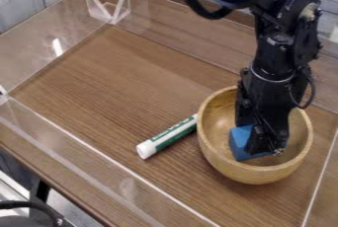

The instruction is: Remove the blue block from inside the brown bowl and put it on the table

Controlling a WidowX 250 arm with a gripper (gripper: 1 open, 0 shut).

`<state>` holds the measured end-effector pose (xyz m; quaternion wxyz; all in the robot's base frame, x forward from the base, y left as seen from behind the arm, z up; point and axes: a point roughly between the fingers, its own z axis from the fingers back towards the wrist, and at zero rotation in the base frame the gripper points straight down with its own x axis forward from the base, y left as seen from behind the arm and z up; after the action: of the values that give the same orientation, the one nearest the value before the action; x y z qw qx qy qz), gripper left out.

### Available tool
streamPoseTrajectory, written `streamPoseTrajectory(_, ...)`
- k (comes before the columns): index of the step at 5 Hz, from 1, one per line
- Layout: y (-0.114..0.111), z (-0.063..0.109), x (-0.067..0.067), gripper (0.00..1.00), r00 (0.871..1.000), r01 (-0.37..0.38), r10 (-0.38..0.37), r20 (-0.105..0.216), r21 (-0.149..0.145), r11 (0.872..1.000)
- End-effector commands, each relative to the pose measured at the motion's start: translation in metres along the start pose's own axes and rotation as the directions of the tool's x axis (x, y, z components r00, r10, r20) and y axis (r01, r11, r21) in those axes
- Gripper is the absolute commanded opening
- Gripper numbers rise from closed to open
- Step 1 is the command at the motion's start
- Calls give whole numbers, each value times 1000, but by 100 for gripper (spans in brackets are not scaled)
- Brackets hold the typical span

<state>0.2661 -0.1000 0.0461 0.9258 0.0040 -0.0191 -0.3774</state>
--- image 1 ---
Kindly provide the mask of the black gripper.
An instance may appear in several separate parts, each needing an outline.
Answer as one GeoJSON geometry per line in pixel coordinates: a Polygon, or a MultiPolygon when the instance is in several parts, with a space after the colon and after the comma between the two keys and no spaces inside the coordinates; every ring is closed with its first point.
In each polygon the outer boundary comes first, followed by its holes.
{"type": "Polygon", "coordinates": [[[289,139],[289,114],[313,102],[315,85],[307,56],[297,53],[294,37],[259,35],[258,50],[242,69],[235,124],[254,124],[244,147],[250,155],[283,153],[289,139]]]}

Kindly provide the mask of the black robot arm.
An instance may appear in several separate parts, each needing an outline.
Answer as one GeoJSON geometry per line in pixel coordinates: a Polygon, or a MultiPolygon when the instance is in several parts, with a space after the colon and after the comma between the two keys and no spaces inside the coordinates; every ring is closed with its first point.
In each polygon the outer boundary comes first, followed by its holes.
{"type": "Polygon", "coordinates": [[[208,20],[244,8],[254,15],[258,48],[250,66],[240,70],[232,131],[248,130],[243,147],[248,156],[279,154],[289,140],[290,112],[310,106],[313,100],[303,95],[317,90],[310,61],[322,48],[321,0],[215,0],[215,11],[198,0],[183,1],[208,20]]]}

